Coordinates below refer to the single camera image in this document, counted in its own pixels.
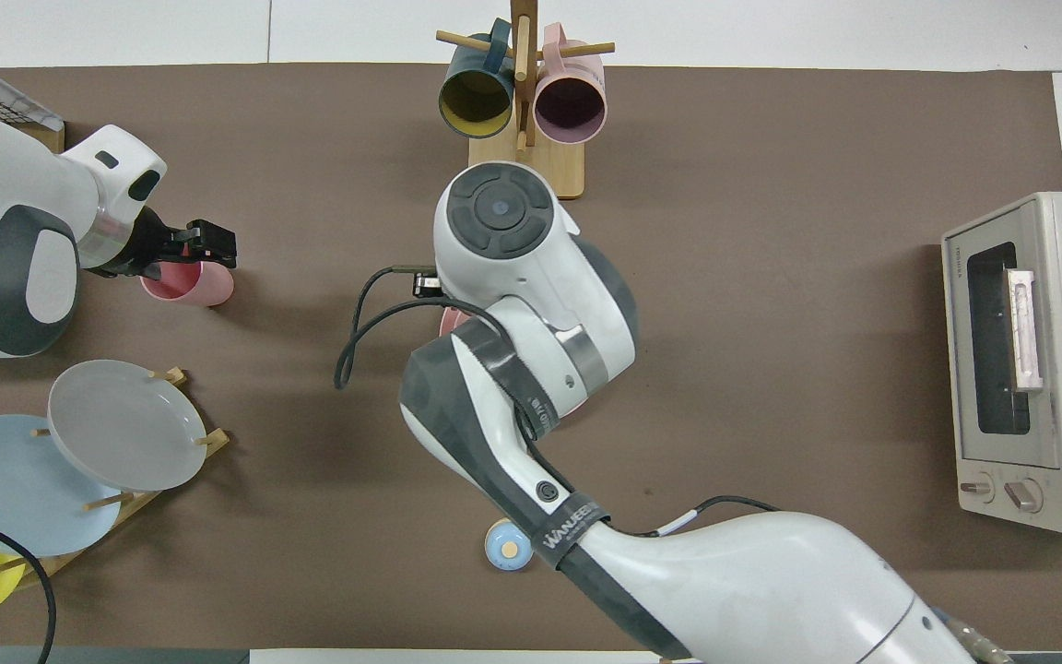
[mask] toaster oven door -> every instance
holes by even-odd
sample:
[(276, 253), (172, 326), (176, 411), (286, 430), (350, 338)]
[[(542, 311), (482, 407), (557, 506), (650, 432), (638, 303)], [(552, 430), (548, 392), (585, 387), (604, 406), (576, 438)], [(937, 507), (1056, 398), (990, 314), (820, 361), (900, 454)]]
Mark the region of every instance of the toaster oven door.
[(947, 240), (961, 456), (1059, 467), (1040, 207)]

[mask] dark green mug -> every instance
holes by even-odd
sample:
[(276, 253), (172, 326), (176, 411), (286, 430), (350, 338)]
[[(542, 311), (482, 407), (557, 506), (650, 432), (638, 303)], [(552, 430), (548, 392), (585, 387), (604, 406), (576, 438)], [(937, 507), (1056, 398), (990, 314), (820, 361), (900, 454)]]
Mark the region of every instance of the dark green mug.
[(514, 101), (514, 64), (507, 57), (511, 24), (494, 19), (490, 34), (472, 37), (490, 42), (481, 52), (459, 46), (442, 84), (438, 105), (445, 124), (468, 138), (485, 138), (502, 131), (511, 122)]

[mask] mug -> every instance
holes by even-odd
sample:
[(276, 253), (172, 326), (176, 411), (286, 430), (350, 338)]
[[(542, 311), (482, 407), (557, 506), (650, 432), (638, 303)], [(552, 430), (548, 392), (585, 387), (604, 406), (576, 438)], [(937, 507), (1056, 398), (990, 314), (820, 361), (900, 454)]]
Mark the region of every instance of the mug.
[(455, 331), (457, 326), (463, 324), (466, 320), (469, 320), (469, 314), (466, 311), (461, 311), (457, 307), (445, 307), (445, 311), (442, 313), (442, 324), (438, 328), (436, 336), (443, 337), (448, 335), (448, 333)]
[(532, 101), (534, 124), (558, 143), (584, 143), (601, 131), (605, 121), (601, 55), (562, 58), (561, 49), (584, 42), (565, 38), (558, 22), (543, 32), (543, 67)]
[(481, 52), (459, 46), (445, 74), (438, 105), (445, 124), (467, 138), (486, 138), (511, 122), (514, 101), (514, 64), (507, 57), (511, 24), (494, 19), (490, 34), (472, 37), (490, 42)]
[(150, 296), (165, 303), (215, 307), (233, 295), (232, 270), (218, 262), (160, 262), (161, 277), (139, 276)]

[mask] robotic arm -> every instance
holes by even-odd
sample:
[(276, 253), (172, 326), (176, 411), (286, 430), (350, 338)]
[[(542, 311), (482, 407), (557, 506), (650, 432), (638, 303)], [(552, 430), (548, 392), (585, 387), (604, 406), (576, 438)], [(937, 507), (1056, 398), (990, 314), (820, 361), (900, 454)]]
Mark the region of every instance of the robotic arm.
[(40, 353), (67, 328), (80, 269), (158, 277), (157, 261), (235, 268), (233, 233), (167, 227), (144, 201), (166, 164), (116, 126), (52, 155), (0, 122), (0, 358)]
[(637, 345), (631, 291), (543, 177), (508, 163), (464, 170), (438, 203), (433, 242), (446, 293), (506, 329), (476, 317), (412, 353), (405, 422), (641, 646), (708, 664), (971, 661), (842, 526), (778, 512), (626, 534), (536, 461), (528, 440), (622, 373)]

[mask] small blue object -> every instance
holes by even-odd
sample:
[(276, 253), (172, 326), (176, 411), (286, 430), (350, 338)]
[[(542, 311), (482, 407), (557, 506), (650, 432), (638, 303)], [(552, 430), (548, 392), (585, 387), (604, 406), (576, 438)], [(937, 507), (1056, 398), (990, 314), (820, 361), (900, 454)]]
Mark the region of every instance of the small blue object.
[(506, 572), (515, 572), (531, 562), (531, 540), (511, 524), (509, 518), (502, 518), (485, 532), (485, 558), (494, 567)]

